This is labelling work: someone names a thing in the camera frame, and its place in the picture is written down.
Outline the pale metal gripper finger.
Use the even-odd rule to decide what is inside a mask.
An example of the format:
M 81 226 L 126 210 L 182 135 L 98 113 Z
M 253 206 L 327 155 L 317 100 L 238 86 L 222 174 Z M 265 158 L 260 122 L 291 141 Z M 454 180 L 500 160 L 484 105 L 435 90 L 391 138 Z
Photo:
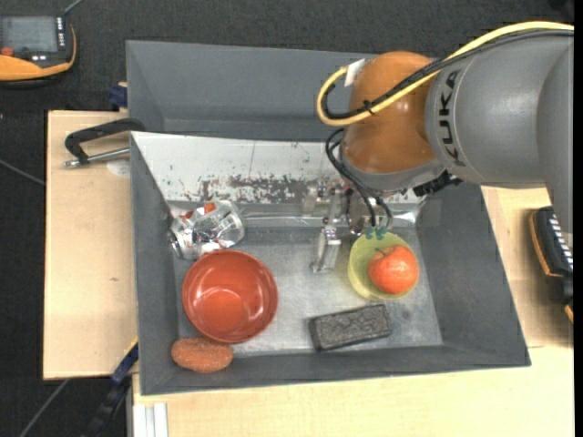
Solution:
M 342 245 L 341 238 L 338 236 L 335 228 L 326 229 L 324 231 L 324 267 L 333 268 L 335 266 L 340 247 Z
M 316 252 L 310 267 L 313 273 L 328 269 L 328 233 L 327 229 L 321 229 L 316 241 Z

